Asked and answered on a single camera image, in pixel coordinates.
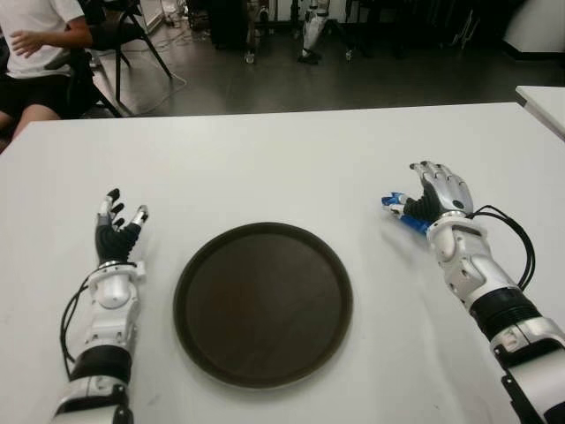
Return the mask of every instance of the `gray floor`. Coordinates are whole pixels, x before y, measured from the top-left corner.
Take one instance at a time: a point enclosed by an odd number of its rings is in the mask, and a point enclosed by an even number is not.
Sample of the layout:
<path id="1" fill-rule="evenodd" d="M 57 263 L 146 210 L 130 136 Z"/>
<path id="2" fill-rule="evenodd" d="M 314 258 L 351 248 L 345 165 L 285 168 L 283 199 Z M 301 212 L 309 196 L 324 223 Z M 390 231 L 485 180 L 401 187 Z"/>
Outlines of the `gray floor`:
<path id="1" fill-rule="evenodd" d="M 497 49 L 411 49 L 403 60 L 377 42 L 374 58 L 356 52 L 352 63 L 333 37 L 320 43 L 323 61 L 298 64 L 300 40 L 275 34 L 260 46 L 257 63 L 243 53 L 219 51 L 206 34 L 162 26 L 157 49 L 176 74 L 169 83 L 144 45 L 126 47 L 123 108 L 136 116 L 186 116 L 304 110 L 387 108 L 472 102 L 513 102 L 518 85 L 563 86 L 565 71 L 551 61 L 516 61 Z M 113 90 L 112 55 L 103 58 L 97 83 Z"/>

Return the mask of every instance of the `tabletop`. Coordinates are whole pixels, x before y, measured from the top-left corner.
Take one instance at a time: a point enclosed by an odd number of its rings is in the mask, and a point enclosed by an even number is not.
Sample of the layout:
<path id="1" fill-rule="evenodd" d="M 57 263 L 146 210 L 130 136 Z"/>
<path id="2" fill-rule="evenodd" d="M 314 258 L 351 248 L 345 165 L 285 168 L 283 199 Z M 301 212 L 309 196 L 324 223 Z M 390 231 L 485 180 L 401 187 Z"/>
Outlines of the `tabletop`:
<path id="1" fill-rule="evenodd" d="M 31 124 L 0 156 L 0 422 L 48 422 L 55 411 L 65 382 L 59 319 L 95 266 L 95 213 L 118 186 L 126 214 L 141 203 L 151 212 L 132 253 L 147 267 L 137 423 L 517 423 L 488 342 L 426 240 L 380 208 L 392 190 L 419 196 L 408 164 L 424 159 L 464 176 L 476 207 L 494 204 L 528 231 L 538 266 L 527 295 L 565 327 L 565 145 L 516 103 Z M 264 221 L 324 239 L 348 271 L 354 310 L 314 375 L 243 390 L 187 357 L 172 299 L 201 246 Z M 519 238 L 483 223 L 518 278 Z M 70 329 L 72 352 L 87 307 L 83 299 Z"/>
<path id="2" fill-rule="evenodd" d="M 518 86 L 526 109 L 565 140 L 565 87 Z"/>

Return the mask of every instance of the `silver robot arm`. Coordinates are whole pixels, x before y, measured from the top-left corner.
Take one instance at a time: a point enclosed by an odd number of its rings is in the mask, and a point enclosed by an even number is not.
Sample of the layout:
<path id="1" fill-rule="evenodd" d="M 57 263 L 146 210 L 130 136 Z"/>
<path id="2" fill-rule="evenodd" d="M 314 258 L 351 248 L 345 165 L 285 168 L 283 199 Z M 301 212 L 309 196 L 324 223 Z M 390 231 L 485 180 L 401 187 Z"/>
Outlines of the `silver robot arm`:
<path id="1" fill-rule="evenodd" d="M 119 191 L 110 192 L 98 212 L 96 251 L 99 267 L 85 280 L 92 297 L 92 321 L 63 394 L 53 424 L 132 424 L 128 404 L 135 320 L 139 310 L 136 282 L 145 275 L 143 262 L 128 262 L 148 218 L 141 206 L 125 227 L 116 215 L 124 208 Z"/>
<path id="2" fill-rule="evenodd" d="M 330 0 L 310 0 L 304 19 L 304 45 L 298 62 L 317 64 L 320 55 L 314 51 L 329 16 Z"/>
<path id="3" fill-rule="evenodd" d="M 383 204 L 424 232 L 445 282 L 490 342 L 502 384 L 523 424 L 565 423 L 565 334 L 541 315 L 494 260 L 486 231 L 467 216 L 472 200 L 446 166 L 411 165 L 424 187 L 419 201 L 393 193 Z"/>

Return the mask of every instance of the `brown tray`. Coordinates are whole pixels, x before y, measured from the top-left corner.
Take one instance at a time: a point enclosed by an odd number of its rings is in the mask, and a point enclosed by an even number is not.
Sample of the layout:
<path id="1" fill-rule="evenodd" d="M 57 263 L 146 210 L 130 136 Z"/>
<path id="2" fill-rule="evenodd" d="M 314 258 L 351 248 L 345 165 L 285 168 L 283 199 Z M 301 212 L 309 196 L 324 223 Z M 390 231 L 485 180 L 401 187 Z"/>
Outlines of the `brown tray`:
<path id="1" fill-rule="evenodd" d="M 270 388 L 321 367 L 349 327 L 350 280 L 312 233 L 253 223 L 203 246 L 178 282 L 174 319 L 192 360 L 224 382 Z"/>

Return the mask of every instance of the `person's hand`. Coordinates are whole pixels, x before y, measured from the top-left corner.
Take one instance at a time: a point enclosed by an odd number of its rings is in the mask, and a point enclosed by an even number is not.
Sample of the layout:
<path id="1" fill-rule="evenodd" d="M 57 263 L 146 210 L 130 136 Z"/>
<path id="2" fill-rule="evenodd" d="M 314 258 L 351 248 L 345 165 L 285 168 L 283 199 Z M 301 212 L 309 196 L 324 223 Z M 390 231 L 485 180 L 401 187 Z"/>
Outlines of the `person's hand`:
<path id="1" fill-rule="evenodd" d="M 403 193 L 393 192 L 383 197 L 382 204 L 408 225 L 421 232 L 437 221 L 441 215 L 457 211 L 469 215 L 473 211 L 473 200 L 463 179 L 445 165 L 429 161 L 413 163 L 424 187 L 424 194 L 415 201 Z"/>
<path id="2" fill-rule="evenodd" d="M 43 34 L 35 31 L 16 31 L 11 34 L 11 46 L 17 56 L 29 58 L 45 45 Z"/>

